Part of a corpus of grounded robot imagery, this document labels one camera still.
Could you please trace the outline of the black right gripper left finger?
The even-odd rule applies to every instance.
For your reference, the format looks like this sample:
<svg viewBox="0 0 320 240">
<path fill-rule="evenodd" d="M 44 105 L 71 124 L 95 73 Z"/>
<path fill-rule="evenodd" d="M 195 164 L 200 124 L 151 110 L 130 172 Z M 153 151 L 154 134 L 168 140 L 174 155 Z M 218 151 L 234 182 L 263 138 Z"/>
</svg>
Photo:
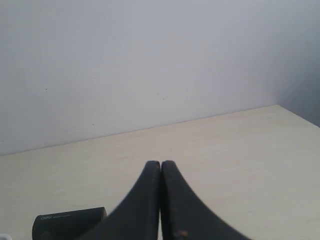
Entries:
<svg viewBox="0 0 320 240">
<path fill-rule="evenodd" d="M 79 240 L 156 240 L 159 228 L 161 167 L 147 161 L 122 202 Z"/>
</svg>

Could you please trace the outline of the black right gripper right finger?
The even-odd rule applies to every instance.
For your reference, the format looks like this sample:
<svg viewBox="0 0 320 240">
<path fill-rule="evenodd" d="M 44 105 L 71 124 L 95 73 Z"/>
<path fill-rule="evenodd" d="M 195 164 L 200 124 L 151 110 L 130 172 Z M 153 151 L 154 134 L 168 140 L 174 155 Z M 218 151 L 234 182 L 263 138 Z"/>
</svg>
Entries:
<svg viewBox="0 0 320 240">
<path fill-rule="evenodd" d="M 188 185 L 176 163 L 161 164 L 161 230 L 164 240 L 240 240 L 242 234 L 214 214 Z"/>
</svg>

